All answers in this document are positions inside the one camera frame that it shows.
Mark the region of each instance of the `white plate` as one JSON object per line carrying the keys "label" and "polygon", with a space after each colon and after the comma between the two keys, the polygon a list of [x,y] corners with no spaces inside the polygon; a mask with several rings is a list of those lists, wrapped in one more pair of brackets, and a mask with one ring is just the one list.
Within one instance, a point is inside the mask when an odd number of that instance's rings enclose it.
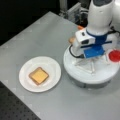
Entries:
{"label": "white plate", "polygon": [[[36,85],[29,78],[29,74],[38,67],[42,67],[49,74],[49,78],[40,85]],[[59,64],[49,57],[36,57],[29,60],[23,65],[19,73],[21,85],[31,92],[44,92],[53,88],[59,82],[60,77],[61,68]]]}

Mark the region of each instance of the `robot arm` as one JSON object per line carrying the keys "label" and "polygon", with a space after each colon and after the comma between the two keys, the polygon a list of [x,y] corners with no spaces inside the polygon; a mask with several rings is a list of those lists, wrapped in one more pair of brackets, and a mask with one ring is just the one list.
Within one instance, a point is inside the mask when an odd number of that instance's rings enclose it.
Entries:
{"label": "robot arm", "polygon": [[119,0],[92,0],[88,14],[88,26],[76,32],[70,53],[77,58],[92,58],[103,55],[117,45],[119,34],[111,30],[113,20],[120,20]]}

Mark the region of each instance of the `toast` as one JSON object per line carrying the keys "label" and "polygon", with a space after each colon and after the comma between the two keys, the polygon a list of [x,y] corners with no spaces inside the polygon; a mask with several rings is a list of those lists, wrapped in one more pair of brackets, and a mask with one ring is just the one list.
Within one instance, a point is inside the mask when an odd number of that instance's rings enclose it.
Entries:
{"label": "toast", "polygon": [[48,73],[45,72],[41,67],[34,70],[29,74],[29,77],[33,80],[36,85],[43,83],[48,77]]}

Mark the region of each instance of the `table surface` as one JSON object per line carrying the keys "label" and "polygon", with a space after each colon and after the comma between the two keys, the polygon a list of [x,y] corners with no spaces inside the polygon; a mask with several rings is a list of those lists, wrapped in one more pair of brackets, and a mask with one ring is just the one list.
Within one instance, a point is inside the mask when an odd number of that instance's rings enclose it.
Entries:
{"label": "table surface", "polygon": [[[63,66],[68,39],[77,26],[51,12],[0,47],[0,81],[42,120],[119,120],[120,74],[105,88],[82,89],[74,85]],[[58,61],[62,76],[44,93],[25,90],[19,71],[29,59],[48,56]]]}

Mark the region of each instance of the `black cable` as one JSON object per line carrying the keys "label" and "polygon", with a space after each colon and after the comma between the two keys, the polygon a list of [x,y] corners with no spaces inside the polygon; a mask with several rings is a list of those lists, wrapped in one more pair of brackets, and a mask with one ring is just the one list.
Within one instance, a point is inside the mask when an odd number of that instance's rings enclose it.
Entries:
{"label": "black cable", "polygon": [[71,54],[74,58],[85,58],[83,54],[81,54],[81,55],[79,55],[79,56],[73,55],[73,53],[72,53],[72,51],[71,51],[72,46],[73,46],[73,45],[71,45],[71,46],[69,47],[69,52],[70,52],[70,54]]}
{"label": "black cable", "polygon": [[81,15],[82,15],[82,14],[88,14],[88,12],[80,12],[80,13],[81,13]]}
{"label": "black cable", "polygon": [[88,13],[88,11],[87,11],[87,10],[81,10],[80,12],[86,12],[86,13]]}
{"label": "black cable", "polygon": [[108,32],[108,34],[119,33],[119,36],[120,36],[120,31],[115,30],[114,26],[112,26],[110,29],[111,29],[112,31]]}

